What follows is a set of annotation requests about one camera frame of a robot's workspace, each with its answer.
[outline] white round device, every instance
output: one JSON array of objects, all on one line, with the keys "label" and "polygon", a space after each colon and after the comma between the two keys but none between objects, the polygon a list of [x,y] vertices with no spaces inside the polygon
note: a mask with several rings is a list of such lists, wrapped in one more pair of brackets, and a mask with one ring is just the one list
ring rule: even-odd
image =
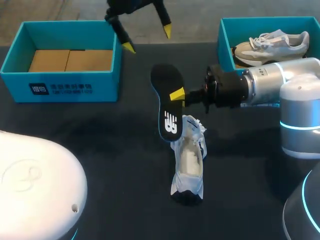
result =
[{"label": "white round device", "polygon": [[71,240],[86,200],[86,175],[70,151],[0,132],[0,240]]},{"label": "white round device", "polygon": [[293,77],[280,88],[283,151],[300,159],[320,158],[320,80],[313,74]]}]

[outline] brown cardboard box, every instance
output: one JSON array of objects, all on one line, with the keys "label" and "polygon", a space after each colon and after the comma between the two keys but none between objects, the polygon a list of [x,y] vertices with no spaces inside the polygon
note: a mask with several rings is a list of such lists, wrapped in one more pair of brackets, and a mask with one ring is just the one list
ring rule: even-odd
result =
[{"label": "brown cardboard box", "polygon": [[65,71],[110,71],[112,56],[112,50],[71,50]]},{"label": "brown cardboard box", "polygon": [[29,72],[64,72],[69,53],[69,50],[37,50]]}]

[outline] logo on box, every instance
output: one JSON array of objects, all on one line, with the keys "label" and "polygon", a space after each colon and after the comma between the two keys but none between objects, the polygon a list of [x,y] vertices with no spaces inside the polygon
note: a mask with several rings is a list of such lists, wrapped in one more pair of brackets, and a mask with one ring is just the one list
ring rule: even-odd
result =
[{"label": "logo on box", "polygon": [[33,95],[49,95],[49,91],[44,83],[29,83]]}]

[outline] insole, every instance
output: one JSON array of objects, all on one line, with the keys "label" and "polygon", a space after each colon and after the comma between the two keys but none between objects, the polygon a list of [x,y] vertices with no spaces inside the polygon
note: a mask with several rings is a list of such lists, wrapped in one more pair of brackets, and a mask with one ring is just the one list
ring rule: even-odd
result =
[{"label": "insole", "polygon": [[198,148],[193,142],[189,142],[183,147],[181,152],[181,162],[179,171],[183,174],[199,176],[201,174],[200,160],[198,157]]},{"label": "insole", "polygon": [[170,94],[183,88],[183,77],[174,66],[157,64],[151,70],[150,81],[159,99],[159,134],[165,141],[177,141],[183,129],[183,100],[171,100]]}]

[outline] box rim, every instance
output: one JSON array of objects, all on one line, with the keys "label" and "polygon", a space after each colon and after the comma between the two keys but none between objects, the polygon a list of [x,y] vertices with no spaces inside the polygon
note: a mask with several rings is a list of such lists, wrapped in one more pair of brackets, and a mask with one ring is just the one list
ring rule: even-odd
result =
[{"label": "box rim", "polygon": [[111,69],[109,71],[39,71],[39,72],[3,72],[3,69],[5,67],[5,65],[7,64],[7,59],[12,51],[12,48],[14,47],[14,45],[16,44],[17,38],[20,35],[20,32],[22,30],[22,28],[24,27],[25,24],[27,23],[57,23],[57,22],[106,22],[105,20],[63,20],[63,21],[23,21],[20,24],[20,27],[17,31],[17,33],[15,34],[15,37],[12,41],[12,44],[5,56],[5,59],[3,61],[3,64],[0,68],[0,75],[24,75],[24,74],[112,74],[114,71],[114,60],[115,60],[115,48],[117,47],[117,35],[115,32],[113,32],[113,46],[112,46],[112,62],[111,62]]},{"label": "box rim", "polygon": [[229,45],[229,40],[228,40],[228,36],[227,36],[227,32],[226,32],[226,29],[225,29],[225,25],[224,25],[224,20],[226,19],[233,19],[233,20],[240,20],[240,19],[270,19],[270,18],[278,18],[278,19],[284,19],[284,18],[298,18],[298,19],[313,19],[319,29],[320,29],[320,23],[317,21],[316,17],[314,16],[253,16],[253,17],[222,17],[221,18],[221,26],[222,26],[222,30],[223,30],[223,36],[224,36],[224,40],[226,41],[227,43],[227,47],[228,47],[228,53],[229,53],[229,57],[231,56],[231,60],[232,60],[232,67],[233,67],[233,70],[234,71],[243,71],[245,69],[247,69],[247,67],[243,67],[243,68],[236,68],[236,64],[235,64],[235,61],[233,59],[233,56],[232,56],[232,52],[231,52],[231,49],[230,49],[230,45]]}]

